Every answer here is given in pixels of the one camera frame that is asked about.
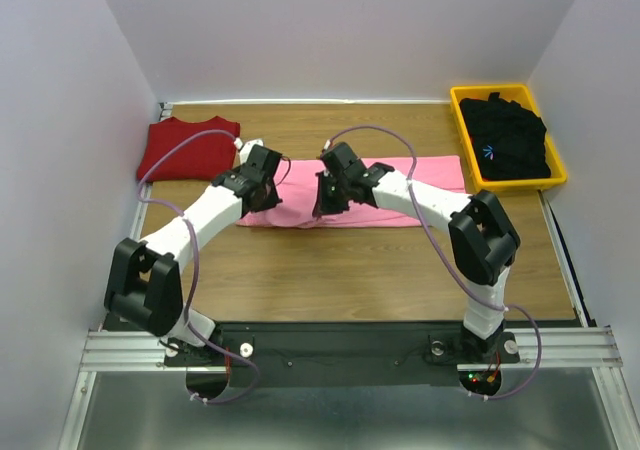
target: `yellow bin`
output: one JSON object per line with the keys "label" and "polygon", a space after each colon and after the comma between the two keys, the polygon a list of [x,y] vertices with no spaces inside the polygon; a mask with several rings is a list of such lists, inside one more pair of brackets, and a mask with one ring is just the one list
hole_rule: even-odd
{"label": "yellow bin", "polygon": [[560,160],[556,147],[553,145],[553,141],[551,140],[548,131],[545,136],[544,146],[546,149],[547,165],[549,165],[549,168],[551,169],[551,177],[527,180],[485,180],[482,178],[480,168],[478,167],[478,161],[476,160],[473,147],[471,146],[471,138],[469,138],[467,126],[464,123],[464,118],[462,118],[460,101],[463,98],[488,100],[489,94],[493,92],[500,92],[501,98],[504,98],[507,101],[515,100],[522,105],[523,108],[531,110],[536,115],[540,116],[540,112],[531,97],[531,93],[529,93],[529,89],[522,84],[453,87],[451,89],[451,108],[456,120],[464,153],[467,157],[467,161],[469,162],[469,166],[471,167],[471,179],[473,180],[476,192],[483,189],[495,193],[515,190],[545,190],[566,182],[567,172]]}

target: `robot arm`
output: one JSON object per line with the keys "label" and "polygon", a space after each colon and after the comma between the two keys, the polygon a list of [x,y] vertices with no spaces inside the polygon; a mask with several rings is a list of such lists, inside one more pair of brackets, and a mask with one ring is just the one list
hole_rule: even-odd
{"label": "robot arm", "polygon": [[[388,165],[366,168],[344,142],[320,159],[326,171],[318,174],[316,215],[340,213],[348,201],[395,210],[416,217],[405,175]],[[448,232],[456,266],[467,288],[496,307],[503,306],[504,287],[520,238],[502,205],[490,192],[471,196],[413,181],[418,206],[426,220]],[[469,298],[464,327],[483,341],[501,330],[503,312]]]}
{"label": "robot arm", "polygon": [[[184,212],[140,241],[120,242],[114,252],[105,307],[158,337],[175,337],[194,346],[204,343],[186,328],[180,275],[193,259],[187,219],[201,249],[249,212],[275,207],[281,200],[273,176],[282,155],[247,142],[240,166],[216,177]],[[189,322],[206,338],[215,328],[208,317],[189,309]]]}

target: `folded red sweater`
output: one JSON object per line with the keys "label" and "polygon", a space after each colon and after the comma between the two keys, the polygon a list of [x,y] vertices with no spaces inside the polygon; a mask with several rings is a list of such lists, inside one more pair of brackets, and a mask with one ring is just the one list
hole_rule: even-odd
{"label": "folded red sweater", "polygon": [[[240,136],[240,124],[221,117],[205,122],[189,123],[175,117],[149,125],[147,148],[136,176],[138,180],[170,150],[204,130],[226,130]],[[149,182],[161,180],[212,180],[233,166],[236,149],[225,135],[204,135],[178,150],[149,177]]]}

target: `white backdrop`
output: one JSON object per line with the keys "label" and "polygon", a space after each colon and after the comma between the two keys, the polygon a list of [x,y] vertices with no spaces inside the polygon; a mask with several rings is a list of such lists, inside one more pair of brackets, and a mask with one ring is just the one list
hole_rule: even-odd
{"label": "white backdrop", "polygon": [[569,172],[549,192],[588,308],[640,409],[639,0],[576,0],[531,86]]}
{"label": "white backdrop", "polygon": [[107,0],[158,98],[446,98],[526,80],[573,0]]}
{"label": "white backdrop", "polygon": [[0,0],[0,448],[57,448],[156,100],[104,0]]}

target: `gray floor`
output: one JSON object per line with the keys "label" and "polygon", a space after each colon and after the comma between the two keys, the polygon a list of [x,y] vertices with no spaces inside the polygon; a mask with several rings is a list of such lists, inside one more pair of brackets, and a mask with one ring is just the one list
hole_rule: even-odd
{"label": "gray floor", "polygon": [[[505,372],[505,386],[524,370]],[[263,389],[223,407],[190,402],[184,375],[98,377],[80,448],[613,449],[590,369],[541,371],[483,403],[428,386]]]}

